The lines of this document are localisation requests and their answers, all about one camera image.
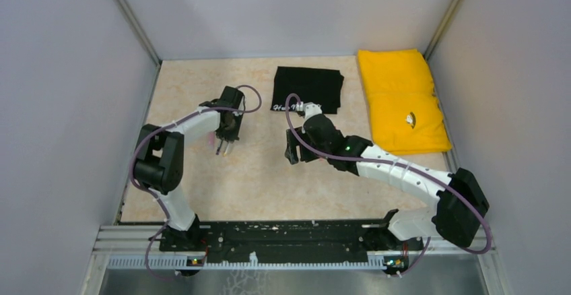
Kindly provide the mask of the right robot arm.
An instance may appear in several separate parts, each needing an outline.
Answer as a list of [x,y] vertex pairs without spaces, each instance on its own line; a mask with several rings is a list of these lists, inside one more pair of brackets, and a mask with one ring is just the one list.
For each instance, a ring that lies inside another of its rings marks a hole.
[[475,175],[464,168],[434,170],[392,155],[369,139],[344,135],[323,114],[305,119],[301,127],[286,130],[285,157],[291,164],[324,158],[336,170],[370,178],[398,188],[424,203],[415,210],[392,211],[379,231],[387,249],[405,240],[440,236],[473,254],[492,247],[485,220],[490,205]]

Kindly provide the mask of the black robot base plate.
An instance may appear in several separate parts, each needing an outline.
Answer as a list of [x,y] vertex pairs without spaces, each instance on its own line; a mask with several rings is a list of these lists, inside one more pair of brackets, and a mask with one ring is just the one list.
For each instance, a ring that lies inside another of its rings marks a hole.
[[165,228],[152,236],[162,252],[199,252],[206,262],[261,264],[365,263],[376,251],[420,251],[424,242],[398,240],[385,219],[202,221],[190,232]]

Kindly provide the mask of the white yellow marker pen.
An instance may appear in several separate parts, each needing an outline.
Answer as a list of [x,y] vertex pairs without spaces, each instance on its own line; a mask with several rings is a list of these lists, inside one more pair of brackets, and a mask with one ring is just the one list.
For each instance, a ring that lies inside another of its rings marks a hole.
[[226,157],[227,155],[229,155],[232,152],[232,143],[231,142],[227,142],[226,146],[224,148],[224,152],[223,152],[223,156]]

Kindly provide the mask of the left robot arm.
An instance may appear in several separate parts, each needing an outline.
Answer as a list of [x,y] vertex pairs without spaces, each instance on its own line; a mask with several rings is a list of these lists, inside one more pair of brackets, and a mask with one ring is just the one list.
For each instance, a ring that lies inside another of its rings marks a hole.
[[197,214],[184,198],[180,185],[184,151],[196,139],[210,133],[218,141],[215,152],[226,155],[239,139],[246,110],[244,93],[226,86],[219,98],[200,104],[195,111],[169,124],[144,125],[139,133],[130,178],[152,195],[166,215],[165,233],[183,249],[196,249],[202,241]]

